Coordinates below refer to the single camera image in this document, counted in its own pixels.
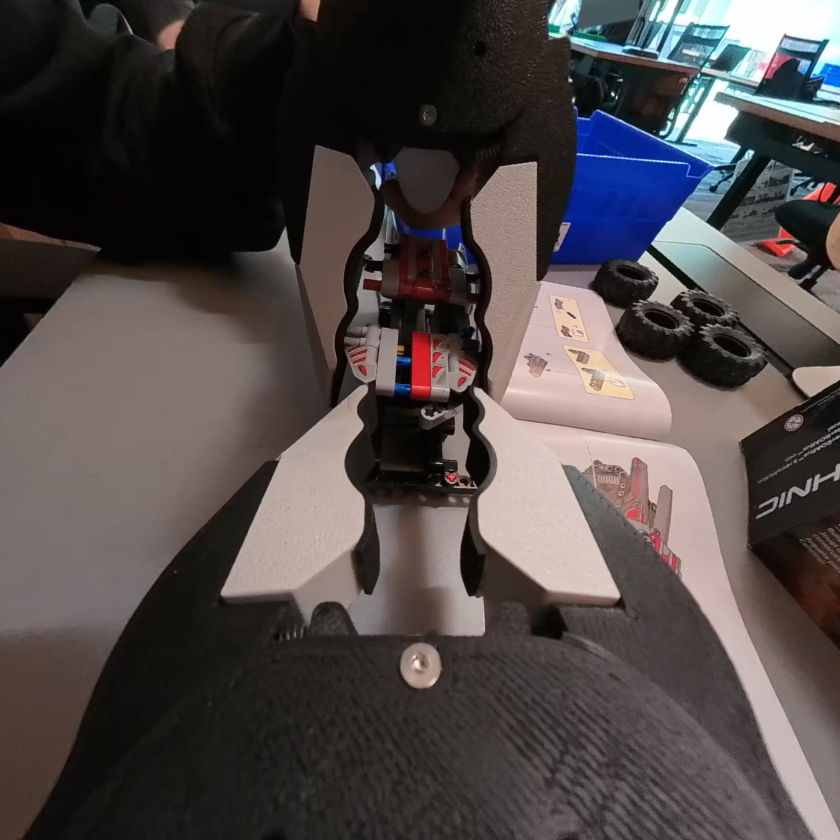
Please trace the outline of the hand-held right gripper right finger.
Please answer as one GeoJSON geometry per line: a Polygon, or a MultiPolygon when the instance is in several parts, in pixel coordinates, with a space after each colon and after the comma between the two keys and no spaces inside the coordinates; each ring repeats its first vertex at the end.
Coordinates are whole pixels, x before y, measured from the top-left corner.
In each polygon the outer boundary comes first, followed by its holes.
{"type": "Polygon", "coordinates": [[[560,458],[480,388],[465,399],[468,595],[526,607],[616,606],[621,595],[560,458]]]}

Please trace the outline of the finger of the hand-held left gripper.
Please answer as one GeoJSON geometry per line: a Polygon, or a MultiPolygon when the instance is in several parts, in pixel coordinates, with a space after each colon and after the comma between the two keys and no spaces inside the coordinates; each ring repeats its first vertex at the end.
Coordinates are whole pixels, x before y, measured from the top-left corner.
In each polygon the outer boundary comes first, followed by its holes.
{"type": "Polygon", "coordinates": [[[366,251],[378,238],[384,203],[372,170],[316,146],[297,281],[321,394],[335,405],[347,361],[343,337],[359,309],[366,251]]]}
{"type": "Polygon", "coordinates": [[[539,293],[538,164],[504,164],[469,205],[469,248],[489,277],[489,394],[505,394],[539,293]]]}

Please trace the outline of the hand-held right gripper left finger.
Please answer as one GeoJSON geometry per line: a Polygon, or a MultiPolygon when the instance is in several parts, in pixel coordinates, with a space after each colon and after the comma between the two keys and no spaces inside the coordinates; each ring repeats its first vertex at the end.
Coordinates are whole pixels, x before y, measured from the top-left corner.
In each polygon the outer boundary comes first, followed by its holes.
{"type": "Polygon", "coordinates": [[[226,603],[349,606],[379,578],[380,542],[365,481],[375,394],[356,388],[278,458],[220,595],[226,603]]]}

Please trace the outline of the toy brick vehicle model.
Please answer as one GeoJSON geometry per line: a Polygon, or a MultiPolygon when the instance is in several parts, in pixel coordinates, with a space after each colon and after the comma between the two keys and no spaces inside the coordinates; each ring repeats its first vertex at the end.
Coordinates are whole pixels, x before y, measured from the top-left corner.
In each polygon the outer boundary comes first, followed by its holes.
{"type": "Polygon", "coordinates": [[[343,346],[376,399],[367,487],[467,497],[476,482],[445,455],[445,441],[478,375],[480,276],[463,246],[400,234],[382,259],[364,258],[362,281],[376,295],[377,320],[347,328],[343,346]]]}

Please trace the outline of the grey desk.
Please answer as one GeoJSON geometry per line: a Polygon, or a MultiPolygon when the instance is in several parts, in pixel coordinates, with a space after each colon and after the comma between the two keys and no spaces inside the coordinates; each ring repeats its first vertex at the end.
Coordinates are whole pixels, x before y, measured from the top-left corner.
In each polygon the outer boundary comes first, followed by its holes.
{"type": "MultiPolygon", "coordinates": [[[[61,772],[91,691],[163,568],[321,416],[285,241],[231,267],[90,265],[2,366],[2,838],[61,772]]],[[[772,366],[736,391],[639,360],[666,441],[707,488],[742,620],[797,738],[777,750],[804,807],[838,822],[838,650],[746,544],[739,441],[800,395],[772,366]]]]}

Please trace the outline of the wooden background desk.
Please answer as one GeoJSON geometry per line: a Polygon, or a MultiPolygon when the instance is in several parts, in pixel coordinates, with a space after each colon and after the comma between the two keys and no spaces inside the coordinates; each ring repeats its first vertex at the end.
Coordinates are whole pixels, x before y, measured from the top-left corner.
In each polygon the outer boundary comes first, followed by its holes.
{"type": "Polygon", "coordinates": [[[570,47],[576,54],[597,60],[609,61],[614,64],[676,72],[688,77],[693,77],[700,73],[700,68],[696,66],[687,65],[678,61],[660,59],[656,56],[639,56],[627,53],[619,45],[594,41],[588,38],[572,36],[570,38],[570,47]]]}

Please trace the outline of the person's left hand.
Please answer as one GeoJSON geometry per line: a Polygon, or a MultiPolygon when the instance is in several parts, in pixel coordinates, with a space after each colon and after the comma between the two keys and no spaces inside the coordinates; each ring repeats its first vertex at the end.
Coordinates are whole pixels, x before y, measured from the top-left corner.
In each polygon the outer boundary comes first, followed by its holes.
{"type": "Polygon", "coordinates": [[[462,171],[441,206],[430,212],[421,212],[412,206],[396,178],[383,182],[380,192],[384,204],[404,225],[423,230],[446,228],[460,224],[462,207],[475,194],[476,178],[475,171],[462,171]]]}

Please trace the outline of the blue bin with printed tag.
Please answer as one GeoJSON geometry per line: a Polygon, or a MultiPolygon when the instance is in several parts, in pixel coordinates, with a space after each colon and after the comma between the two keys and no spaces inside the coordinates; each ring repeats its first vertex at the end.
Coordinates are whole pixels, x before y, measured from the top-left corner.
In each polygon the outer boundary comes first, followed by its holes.
{"type": "Polygon", "coordinates": [[[712,166],[602,111],[576,124],[574,183],[550,264],[637,260],[712,166]]]}

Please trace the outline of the open instruction booklet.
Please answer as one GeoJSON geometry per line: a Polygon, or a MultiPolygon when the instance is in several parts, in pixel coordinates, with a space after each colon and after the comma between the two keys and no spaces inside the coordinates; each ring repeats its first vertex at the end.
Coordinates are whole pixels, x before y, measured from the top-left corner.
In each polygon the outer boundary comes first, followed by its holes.
{"type": "Polygon", "coordinates": [[[694,459],[662,443],[661,388],[624,352],[593,291],[544,281],[502,407],[526,422],[681,578],[738,671],[774,760],[789,726],[735,601],[694,459]]]}

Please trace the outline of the dark toy box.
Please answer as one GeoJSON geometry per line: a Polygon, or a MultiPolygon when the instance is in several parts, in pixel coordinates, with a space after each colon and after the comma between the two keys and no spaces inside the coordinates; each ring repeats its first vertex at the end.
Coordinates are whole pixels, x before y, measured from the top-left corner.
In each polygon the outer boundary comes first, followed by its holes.
{"type": "Polygon", "coordinates": [[[751,433],[740,447],[749,548],[838,647],[838,384],[751,433]]]}

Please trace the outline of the black office chair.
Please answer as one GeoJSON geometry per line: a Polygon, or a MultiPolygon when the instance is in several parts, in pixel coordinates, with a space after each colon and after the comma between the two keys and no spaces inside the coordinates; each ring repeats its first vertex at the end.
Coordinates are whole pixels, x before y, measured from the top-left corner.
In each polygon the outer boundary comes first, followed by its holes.
{"type": "Polygon", "coordinates": [[[789,201],[774,212],[779,225],[805,253],[805,260],[787,274],[799,280],[800,288],[812,292],[817,281],[833,265],[827,250],[830,229],[838,218],[839,204],[819,201],[789,201]]]}

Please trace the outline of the white flat pad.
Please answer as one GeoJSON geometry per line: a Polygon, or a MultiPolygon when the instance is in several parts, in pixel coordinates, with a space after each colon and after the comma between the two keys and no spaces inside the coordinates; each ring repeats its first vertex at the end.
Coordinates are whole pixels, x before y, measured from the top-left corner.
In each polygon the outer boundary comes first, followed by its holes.
{"type": "Polygon", "coordinates": [[[799,367],[791,373],[794,387],[805,398],[812,398],[825,389],[835,387],[840,380],[838,365],[817,365],[799,367]]]}

